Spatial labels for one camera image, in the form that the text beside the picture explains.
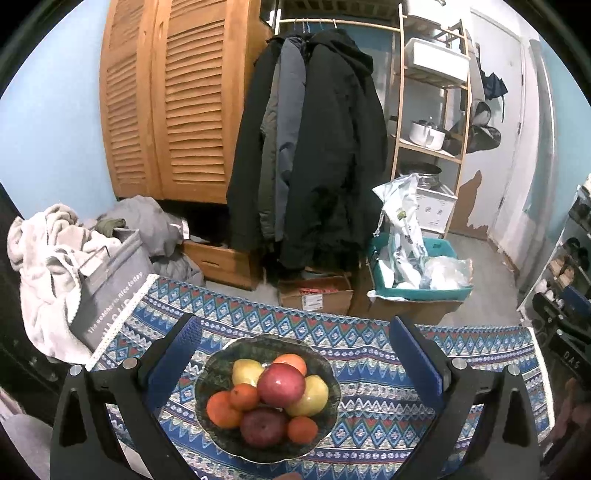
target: gray jacket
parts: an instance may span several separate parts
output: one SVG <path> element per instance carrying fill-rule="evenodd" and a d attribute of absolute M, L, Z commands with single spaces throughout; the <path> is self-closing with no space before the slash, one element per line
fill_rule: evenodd
<path fill-rule="evenodd" d="M 279 101 L 277 112 L 277 166 L 275 174 L 275 241 L 283 240 L 285 210 L 291 170 L 300 132 L 301 109 L 306 91 L 306 65 L 300 50 L 303 39 L 289 37 L 279 59 Z"/>
<path fill-rule="evenodd" d="M 265 242 L 275 238 L 275 163 L 277 160 L 277 103 L 279 97 L 279 62 L 275 65 L 271 95 L 262 119 L 263 136 L 261 179 L 258 191 L 258 211 L 261 233 Z"/>

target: hood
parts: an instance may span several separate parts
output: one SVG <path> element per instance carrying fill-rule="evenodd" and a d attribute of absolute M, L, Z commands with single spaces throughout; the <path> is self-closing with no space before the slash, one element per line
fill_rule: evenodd
<path fill-rule="evenodd" d="M 332 28 L 318 32 L 308 40 L 310 50 L 316 45 L 324 45 L 343 57 L 358 76 L 370 76 L 374 71 L 374 59 L 363 53 L 345 30 Z"/>

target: patterned tablecloth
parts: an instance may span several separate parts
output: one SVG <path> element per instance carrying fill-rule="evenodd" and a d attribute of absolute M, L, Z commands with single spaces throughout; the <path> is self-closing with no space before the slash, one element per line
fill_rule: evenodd
<path fill-rule="evenodd" d="M 203 319 L 202 344 L 159 416 L 160 425 L 200 478 L 268 479 L 295 470 L 313 480 L 388 480 L 433 419 L 433 410 L 421 404 L 392 352 L 388 322 L 271 307 L 162 277 L 138 300 L 95 369 L 114 368 L 125 358 L 140 357 L 183 312 Z M 538 439 L 549 433 L 553 424 L 551 396 L 547 400 L 545 366 L 530 330 L 420 329 L 448 356 L 461 356 L 475 368 L 500 371 L 508 363 L 519 365 L 534 409 Z M 309 455 L 276 465 L 256 465 L 229 456 L 212 443 L 194 416 L 193 384 L 209 356 L 234 338 L 260 333 L 297 338 L 311 345 L 332 363 L 343 393 L 332 433 Z M 482 406 L 472 408 L 446 470 L 461 461 L 481 411 Z M 109 406 L 109 415 L 118 437 L 133 447 L 115 406 Z"/>

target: white basket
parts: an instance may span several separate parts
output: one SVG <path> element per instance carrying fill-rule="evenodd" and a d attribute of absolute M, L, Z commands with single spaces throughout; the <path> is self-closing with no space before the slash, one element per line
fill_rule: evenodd
<path fill-rule="evenodd" d="M 452 214 L 457 197 L 445 185 L 437 190 L 417 188 L 417 219 L 421 230 L 445 233 L 447 221 Z"/>
<path fill-rule="evenodd" d="M 441 77 L 441 83 L 448 80 L 461 85 L 468 80 L 470 58 L 444 45 L 413 37 L 404 47 L 404 54 L 409 76 L 418 69 Z"/>

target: louvered door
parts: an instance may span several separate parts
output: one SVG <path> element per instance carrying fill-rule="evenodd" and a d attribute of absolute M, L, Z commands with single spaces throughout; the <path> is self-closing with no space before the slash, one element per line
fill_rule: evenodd
<path fill-rule="evenodd" d="M 270 29 L 260 0 L 160 0 L 152 61 L 165 198 L 226 203 L 245 82 Z"/>
<path fill-rule="evenodd" d="M 151 106 L 157 0 L 112 0 L 100 58 L 100 114 L 117 196 L 162 198 Z"/>

